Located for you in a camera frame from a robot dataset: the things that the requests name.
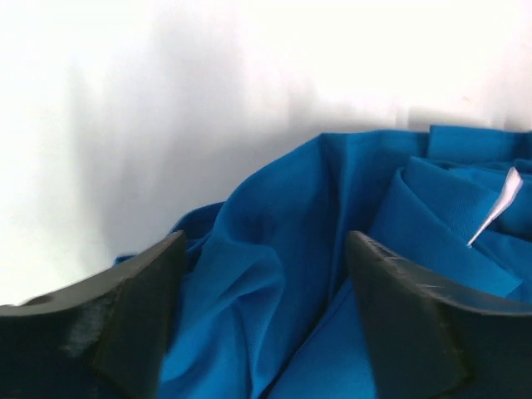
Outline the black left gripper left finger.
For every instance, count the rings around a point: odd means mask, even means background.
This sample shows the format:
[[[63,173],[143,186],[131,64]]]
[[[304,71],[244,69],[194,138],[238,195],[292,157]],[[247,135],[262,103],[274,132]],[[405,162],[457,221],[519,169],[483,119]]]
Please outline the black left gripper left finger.
[[[154,398],[185,236],[22,305],[1,307],[3,398]]]

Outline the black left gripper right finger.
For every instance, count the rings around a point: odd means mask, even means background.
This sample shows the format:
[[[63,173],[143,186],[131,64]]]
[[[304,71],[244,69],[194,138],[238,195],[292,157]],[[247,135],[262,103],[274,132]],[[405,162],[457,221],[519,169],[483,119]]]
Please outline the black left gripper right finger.
[[[346,240],[380,398],[528,398],[531,306],[455,283],[365,234]]]

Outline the blue skirt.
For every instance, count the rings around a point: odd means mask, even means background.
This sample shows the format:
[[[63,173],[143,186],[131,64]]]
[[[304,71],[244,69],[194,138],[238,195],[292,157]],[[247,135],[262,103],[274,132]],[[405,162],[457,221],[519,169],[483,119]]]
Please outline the blue skirt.
[[[322,134],[176,228],[187,268],[159,398],[380,398],[347,235],[531,306],[531,135]]]

